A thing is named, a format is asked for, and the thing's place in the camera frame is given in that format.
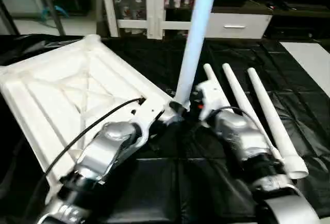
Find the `black cable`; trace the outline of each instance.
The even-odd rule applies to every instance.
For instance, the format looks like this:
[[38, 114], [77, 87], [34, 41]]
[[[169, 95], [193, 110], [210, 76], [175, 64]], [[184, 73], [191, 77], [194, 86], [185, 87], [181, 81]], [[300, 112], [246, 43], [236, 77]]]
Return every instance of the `black cable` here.
[[61, 157], [76, 143], [78, 142], [88, 131], [90, 131], [92, 128], [94, 128], [98, 123], [100, 123], [101, 121], [103, 121], [104, 119], [106, 119], [108, 116], [110, 116], [112, 113], [118, 111], [119, 109], [121, 109], [122, 107], [135, 102], [135, 101], [142, 101], [144, 100], [143, 98], [136, 98], [136, 99], [131, 99], [129, 101], [126, 101], [125, 103], [122, 103], [121, 105], [117, 106], [116, 108], [112, 109], [111, 111], [109, 111], [107, 114], [105, 114], [104, 116], [100, 117], [98, 120], [96, 120], [94, 123], [92, 123], [90, 126], [88, 126], [85, 130], [83, 130], [74, 140], [72, 140], [72, 142], [70, 142], [65, 148], [64, 150], [58, 155], [56, 156], [55, 160], [49, 165], [49, 167], [47, 168], [46, 172], [42, 175], [41, 179], [38, 181], [35, 190], [33, 192], [33, 194], [31, 195], [31, 198], [28, 202], [28, 205], [26, 207], [26, 210], [24, 212], [24, 215], [22, 217], [21, 220], [21, 224], [24, 224], [29, 212], [31, 211], [32, 205], [37, 197], [37, 193], [39, 191], [39, 188], [41, 187], [42, 183], [45, 181], [46, 177], [48, 176], [48, 174], [51, 172], [51, 170], [53, 169], [53, 167], [55, 166], [55, 164], [61, 159]]

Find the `white plastic frame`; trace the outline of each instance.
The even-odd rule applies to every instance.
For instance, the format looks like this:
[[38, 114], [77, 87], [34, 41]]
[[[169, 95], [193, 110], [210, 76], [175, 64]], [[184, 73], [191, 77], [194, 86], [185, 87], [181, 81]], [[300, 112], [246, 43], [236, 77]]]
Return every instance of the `white plastic frame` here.
[[[66, 144], [114, 107], [141, 96], [164, 105], [172, 99], [96, 35], [1, 68], [0, 89], [44, 171]], [[50, 186], [104, 123], [130, 120], [131, 111], [142, 107], [129, 104], [88, 132], [55, 165]]]

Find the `white plastic pipe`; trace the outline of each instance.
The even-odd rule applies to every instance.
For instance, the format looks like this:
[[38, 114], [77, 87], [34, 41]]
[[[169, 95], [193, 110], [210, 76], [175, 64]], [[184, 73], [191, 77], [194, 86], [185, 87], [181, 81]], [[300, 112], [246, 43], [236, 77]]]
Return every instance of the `white plastic pipe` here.
[[265, 139], [268, 143], [268, 145], [270, 146], [270, 149], [272, 151], [272, 153], [274, 154], [275, 158], [279, 159], [279, 160], [283, 160], [281, 154], [278, 152], [278, 150], [274, 147], [274, 145], [272, 144], [272, 142], [270, 141], [265, 129], [263, 128], [257, 114], [255, 113], [253, 107], [251, 106], [249, 99], [247, 98], [247, 96], [244, 93], [244, 90], [242, 89], [241, 85], [239, 84], [232, 68], [230, 67], [230, 65], [228, 63], [224, 63], [222, 65], [222, 68], [225, 72], [225, 75], [227, 77], [227, 80], [229, 82], [229, 85], [233, 91], [233, 94], [235, 96], [235, 99], [238, 103], [238, 106], [243, 109], [245, 112], [247, 112], [252, 118], [253, 120], [257, 123], [257, 127], [258, 129], [260, 129], [260, 131], [263, 133], [263, 135], [265, 136]]
[[214, 0], [195, 0], [184, 58], [174, 101], [186, 105], [194, 82]]
[[225, 95], [225, 93], [222, 90], [222, 87], [215, 75], [215, 73], [212, 70], [212, 67], [210, 64], [206, 63], [203, 65], [204, 71], [206, 73], [207, 78], [212, 81], [212, 83], [217, 88], [216, 97], [219, 100], [220, 107], [228, 107], [230, 106], [230, 103]]
[[294, 145], [279, 118], [271, 99], [263, 87], [254, 68], [247, 70], [253, 88], [257, 94], [263, 113], [265, 114], [269, 128], [273, 134], [275, 143], [284, 159], [285, 170], [291, 179], [301, 179], [308, 175], [308, 169], [304, 160], [297, 154]]

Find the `black plastic sheet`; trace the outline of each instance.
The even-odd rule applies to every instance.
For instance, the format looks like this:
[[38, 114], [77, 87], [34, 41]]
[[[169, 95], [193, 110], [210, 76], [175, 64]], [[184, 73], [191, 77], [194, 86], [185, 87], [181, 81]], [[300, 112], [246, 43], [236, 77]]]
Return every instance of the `black plastic sheet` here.
[[[8, 65], [75, 42], [80, 37], [30, 35], [0, 37], [0, 64]], [[104, 43], [154, 84], [175, 94], [184, 40], [109, 39]], [[277, 42], [206, 41], [194, 83], [206, 79], [210, 63], [229, 102], [235, 99], [221, 65], [229, 63], [267, 131], [246, 74], [255, 67], [309, 176], [297, 187], [320, 217], [330, 216], [330, 99]], [[42, 171], [28, 143], [13, 156], [21, 131], [2, 99], [0, 180], [16, 160], [10, 187], [0, 199], [0, 223], [18, 223]], [[223, 144], [205, 128], [173, 124], [151, 139], [110, 177], [98, 223], [230, 223], [254, 220], [247, 185], [230, 168]], [[31, 215], [42, 208], [47, 185]]]

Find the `metal rod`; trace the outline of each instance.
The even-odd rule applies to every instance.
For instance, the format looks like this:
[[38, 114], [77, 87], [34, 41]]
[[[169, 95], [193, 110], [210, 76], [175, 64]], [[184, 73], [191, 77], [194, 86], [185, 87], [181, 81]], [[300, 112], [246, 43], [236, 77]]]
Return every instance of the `metal rod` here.
[[2, 0], [0, 0], [0, 25], [1, 24], [5, 26], [5, 28], [3, 28], [4, 31], [0, 28], [0, 34], [20, 35], [19, 30]]
[[63, 25], [61, 23], [61, 19], [60, 19], [60, 17], [58, 16], [58, 14], [56, 12], [53, 1], [52, 0], [45, 0], [45, 1], [46, 1], [47, 6], [49, 7], [49, 10], [51, 12], [51, 16], [54, 19], [54, 22], [55, 22], [55, 25], [56, 25], [56, 28], [57, 28], [59, 34], [61, 36], [64, 36], [65, 35], [64, 28], [63, 28]]
[[186, 105], [194, 82], [214, 0], [196, 0], [174, 100]]

